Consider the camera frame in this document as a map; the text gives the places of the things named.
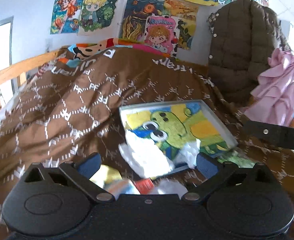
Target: screw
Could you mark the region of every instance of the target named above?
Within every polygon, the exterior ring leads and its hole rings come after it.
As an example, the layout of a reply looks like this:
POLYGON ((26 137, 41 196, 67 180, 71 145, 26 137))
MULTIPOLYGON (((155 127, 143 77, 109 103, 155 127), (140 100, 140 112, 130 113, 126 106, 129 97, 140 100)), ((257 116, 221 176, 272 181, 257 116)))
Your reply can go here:
POLYGON ((104 201, 104 202, 107 202, 109 200, 112 199, 112 195, 108 192, 105 192, 105 193, 99 193, 97 196, 96 196, 97 200, 100 200, 100 201, 104 201))
POLYGON ((196 201, 200 199, 200 196, 194 192, 188 192, 184 195, 185 199, 188 201, 196 201))

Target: cartoon eye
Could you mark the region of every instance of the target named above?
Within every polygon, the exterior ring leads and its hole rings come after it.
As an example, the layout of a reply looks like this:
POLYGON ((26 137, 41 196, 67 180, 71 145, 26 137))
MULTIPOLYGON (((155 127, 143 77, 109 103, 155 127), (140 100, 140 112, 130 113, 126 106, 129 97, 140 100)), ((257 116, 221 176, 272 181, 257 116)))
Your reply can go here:
POLYGON ((147 121, 142 124, 142 127, 145 130, 155 131, 158 129, 158 124, 156 124, 155 122, 152 122, 152 121, 147 121))
POLYGON ((156 142, 162 142, 167 140, 168 135, 162 130, 155 130, 150 134, 150 138, 156 142))

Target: white tissue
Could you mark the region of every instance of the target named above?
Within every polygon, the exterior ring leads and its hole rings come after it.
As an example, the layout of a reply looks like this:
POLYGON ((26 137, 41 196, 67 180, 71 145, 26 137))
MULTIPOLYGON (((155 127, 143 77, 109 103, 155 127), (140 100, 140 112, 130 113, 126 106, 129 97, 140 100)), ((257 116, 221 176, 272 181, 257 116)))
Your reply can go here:
POLYGON ((152 139, 140 138, 126 130, 127 144, 120 144, 121 156, 142 178, 157 177, 171 172, 175 166, 152 139))
POLYGON ((194 169, 196 166, 196 158, 200 149, 200 140, 187 142, 174 159, 174 164, 187 163, 188 167, 194 169))
POLYGON ((177 194, 179 198, 182 198, 187 192, 186 187, 178 181, 162 179, 148 194, 177 194))

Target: wooden bed rail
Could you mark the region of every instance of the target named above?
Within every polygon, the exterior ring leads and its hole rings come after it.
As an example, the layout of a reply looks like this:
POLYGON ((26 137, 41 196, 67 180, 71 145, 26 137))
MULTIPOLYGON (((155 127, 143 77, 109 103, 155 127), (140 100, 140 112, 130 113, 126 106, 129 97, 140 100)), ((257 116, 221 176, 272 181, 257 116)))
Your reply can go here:
POLYGON ((23 61, 20 61, 16 64, 13 64, 0 71, 0 85, 4 82, 17 78, 18 86, 20 87, 24 82, 26 82, 26 72, 32 70, 36 67, 39 67, 46 62, 55 59, 62 53, 66 51, 65 47, 57 49, 36 57, 32 57, 23 61))

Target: dark green puffer jacket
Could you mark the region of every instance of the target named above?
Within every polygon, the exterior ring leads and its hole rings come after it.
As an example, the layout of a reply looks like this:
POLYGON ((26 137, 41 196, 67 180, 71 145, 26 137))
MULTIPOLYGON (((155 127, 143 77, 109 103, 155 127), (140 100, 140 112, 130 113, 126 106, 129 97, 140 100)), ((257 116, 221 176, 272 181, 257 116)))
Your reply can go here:
POLYGON ((226 101, 246 106, 273 50, 290 50, 277 15, 253 0, 237 0, 208 22, 213 34, 208 75, 226 101))

